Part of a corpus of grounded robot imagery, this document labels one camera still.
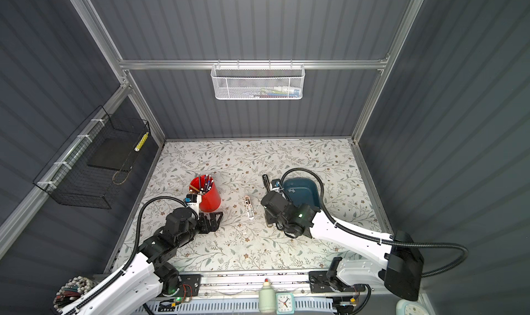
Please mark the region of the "pink eraser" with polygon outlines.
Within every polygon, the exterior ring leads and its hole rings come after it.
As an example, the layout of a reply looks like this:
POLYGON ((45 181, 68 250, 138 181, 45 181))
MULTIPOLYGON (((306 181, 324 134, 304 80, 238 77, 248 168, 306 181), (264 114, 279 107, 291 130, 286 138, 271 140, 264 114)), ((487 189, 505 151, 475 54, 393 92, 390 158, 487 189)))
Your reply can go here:
POLYGON ((248 218, 250 220, 253 220, 255 218, 255 212, 254 212, 253 204, 251 202, 251 198, 249 196, 244 196, 244 204, 247 210, 248 218))

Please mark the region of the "teal plastic tray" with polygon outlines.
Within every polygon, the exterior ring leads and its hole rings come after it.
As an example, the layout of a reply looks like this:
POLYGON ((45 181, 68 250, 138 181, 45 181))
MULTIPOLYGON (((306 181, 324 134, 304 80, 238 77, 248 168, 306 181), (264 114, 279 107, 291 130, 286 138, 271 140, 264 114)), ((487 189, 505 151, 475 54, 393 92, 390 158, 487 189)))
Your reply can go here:
POLYGON ((294 206, 303 204, 321 207, 320 193, 317 185, 309 178, 295 177, 286 179, 280 187, 280 179, 271 182, 272 190, 280 191, 282 188, 294 206))

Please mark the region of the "black stapler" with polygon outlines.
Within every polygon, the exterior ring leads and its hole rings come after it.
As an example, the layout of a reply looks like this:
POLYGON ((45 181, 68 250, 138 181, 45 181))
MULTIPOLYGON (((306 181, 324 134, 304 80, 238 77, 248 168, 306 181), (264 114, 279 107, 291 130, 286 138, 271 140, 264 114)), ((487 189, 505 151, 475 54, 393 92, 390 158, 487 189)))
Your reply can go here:
POLYGON ((270 180, 267 174, 262 175, 262 181, 266 189, 266 192, 269 193, 271 191, 271 183, 270 183, 270 180))

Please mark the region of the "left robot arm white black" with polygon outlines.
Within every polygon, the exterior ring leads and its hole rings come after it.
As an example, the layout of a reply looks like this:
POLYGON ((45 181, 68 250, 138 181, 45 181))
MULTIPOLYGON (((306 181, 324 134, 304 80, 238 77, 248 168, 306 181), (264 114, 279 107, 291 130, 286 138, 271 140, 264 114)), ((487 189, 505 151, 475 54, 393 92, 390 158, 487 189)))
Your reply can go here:
POLYGON ((132 314, 158 296, 174 303, 197 296, 202 277, 182 276, 169 260, 198 234, 216 232, 222 217, 220 211, 196 214, 190 208, 176 209, 166 225, 139 246, 134 257, 60 313, 132 314))

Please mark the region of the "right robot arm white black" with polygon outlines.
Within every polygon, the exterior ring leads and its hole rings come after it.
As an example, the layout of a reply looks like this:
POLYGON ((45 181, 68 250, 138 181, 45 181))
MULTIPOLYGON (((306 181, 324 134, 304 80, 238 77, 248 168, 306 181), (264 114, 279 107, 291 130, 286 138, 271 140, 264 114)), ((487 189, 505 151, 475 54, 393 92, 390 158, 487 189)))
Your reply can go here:
POLYGON ((328 217, 322 208, 294 205, 279 192, 270 191, 261 200, 268 223, 278 225, 290 238, 306 236, 325 240, 364 258, 362 263, 336 257, 327 272, 332 290, 342 292, 357 284, 383 284, 392 294, 417 301, 424 258, 419 250, 404 243, 409 235, 373 232, 328 217))

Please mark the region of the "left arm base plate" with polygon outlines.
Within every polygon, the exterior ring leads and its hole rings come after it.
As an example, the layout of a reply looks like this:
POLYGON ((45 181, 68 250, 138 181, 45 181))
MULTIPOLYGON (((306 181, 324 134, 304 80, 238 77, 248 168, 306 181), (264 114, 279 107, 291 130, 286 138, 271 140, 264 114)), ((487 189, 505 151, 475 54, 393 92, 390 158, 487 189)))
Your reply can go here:
POLYGON ((202 276, 184 274, 163 282, 161 295, 169 298, 191 298, 199 294, 202 276))

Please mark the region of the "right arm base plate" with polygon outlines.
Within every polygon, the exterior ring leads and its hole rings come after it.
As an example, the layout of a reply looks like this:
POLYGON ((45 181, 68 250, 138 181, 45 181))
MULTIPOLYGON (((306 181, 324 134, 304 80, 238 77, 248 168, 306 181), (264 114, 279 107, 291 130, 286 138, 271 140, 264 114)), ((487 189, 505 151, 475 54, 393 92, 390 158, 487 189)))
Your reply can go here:
POLYGON ((309 285, 312 293, 331 293, 331 292, 351 292, 360 293, 367 291, 363 284, 355 284, 352 286, 346 285, 337 278, 329 279, 327 271, 310 271, 309 285))

